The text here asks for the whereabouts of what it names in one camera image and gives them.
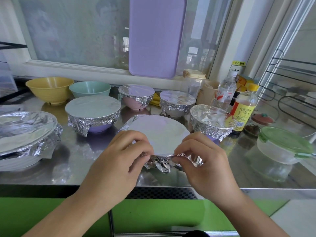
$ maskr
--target yellow bottle cap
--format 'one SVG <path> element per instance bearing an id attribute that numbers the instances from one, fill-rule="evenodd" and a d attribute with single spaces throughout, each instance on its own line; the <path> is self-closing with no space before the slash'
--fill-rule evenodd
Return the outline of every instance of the yellow bottle cap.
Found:
<path id="1" fill-rule="evenodd" d="M 250 83 L 247 87 L 248 91 L 258 91 L 259 85 L 255 83 Z"/>

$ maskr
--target yellow bowl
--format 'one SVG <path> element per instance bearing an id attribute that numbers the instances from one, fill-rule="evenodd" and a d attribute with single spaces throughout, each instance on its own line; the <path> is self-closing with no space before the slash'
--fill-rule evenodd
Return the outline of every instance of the yellow bowl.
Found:
<path id="1" fill-rule="evenodd" d="M 69 98 L 69 86 L 73 83 L 74 80 L 65 77 L 43 77 L 29 80 L 25 85 L 38 99 L 50 104 L 60 104 Z"/>

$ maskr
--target barcode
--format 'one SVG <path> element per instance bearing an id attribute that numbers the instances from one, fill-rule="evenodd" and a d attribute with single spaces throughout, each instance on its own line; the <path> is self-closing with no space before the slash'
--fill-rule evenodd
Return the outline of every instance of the barcode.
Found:
<path id="1" fill-rule="evenodd" d="M 237 122 L 237 126 L 238 126 L 238 127 L 242 127 L 243 125 L 244 125 L 243 122 Z"/>

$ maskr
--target bowl rim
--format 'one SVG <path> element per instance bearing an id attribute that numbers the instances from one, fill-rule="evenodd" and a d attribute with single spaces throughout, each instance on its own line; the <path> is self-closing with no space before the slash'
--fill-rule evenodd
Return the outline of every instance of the bowl rim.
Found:
<path id="1" fill-rule="evenodd" d="M 72 85 L 76 85 L 77 83 L 81 83 L 81 82 L 100 82 L 100 83 L 104 83 L 104 84 L 109 85 L 110 88 L 109 88 L 108 90 L 106 90 L 106 91 L 94 92 L 94 93 L 77 92 L 77 91 L 71 90 L 71 86 L 72 86 Z M 111 85 L 110 85 L 109 83 L 102 82 L 102 81 L 97 81 L 97 80 L 78 81 L 78 82 L 76 82 L 76 83 L 72 83 L 72 84 L 69 86 L 69 90 L 70 90 L 71 92 L 78 93 L 78 94 L 100 94 L 100 93 L 107 92 L 107 91 L 111 90 L 111 88 L 112 88 L 112 87 L 111 87 Z"/>
<path id="2" fill-rule="evenodd" d="M 62 87 L 49 87 L 49 88 L 44 88 L 44 87 L 30 87 L 27 83 L 29 81 L 32 81 L 32 80 L 36 80 L 36 79 L 47 79 L 47 78 L 63 78 L 63 79 L 68 79 L 68 80 L 71 80 L 72 83 L 68 84 L 68 85 L 65 85 L 65 86 L 62 86 Z M 34 79 L 31 79 L 31 80 L 28 80 L 25 85 L 28 87 L 28 88 L 33 88 L 33 89 L 58 89 L 58 88 L 63 88 L 63 87 L 68 87 L 70 85 L 72 85 L 75 81 L 73 79 L 70 79 L 70 78 L 67 78 L 67 77 L 62 77 L 62 76 L 49 76 L 49 77 L 40 77 L 40 78 L 34 78 Z"/>

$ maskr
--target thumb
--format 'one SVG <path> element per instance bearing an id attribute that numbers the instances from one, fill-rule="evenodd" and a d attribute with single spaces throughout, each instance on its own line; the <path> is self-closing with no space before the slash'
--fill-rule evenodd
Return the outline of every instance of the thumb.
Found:
<path id="1" fill-rule="evenodd" d="M 195 172 L 195 166 L 193 163 L 186 157 L 176 156 L 172 158 L 174 163 L 180 164 L 187 175 L 192 175 Z"/>
<path id="2" fill-rule="evenodd" d="M 144 164 L 150 159 L 150 155 L 145 155 L 142 157 L 138 157 L 136 160 L 134 160 L 132 164 L 131 174 L 138 178 L 140 171 L 142 170 Z"/>

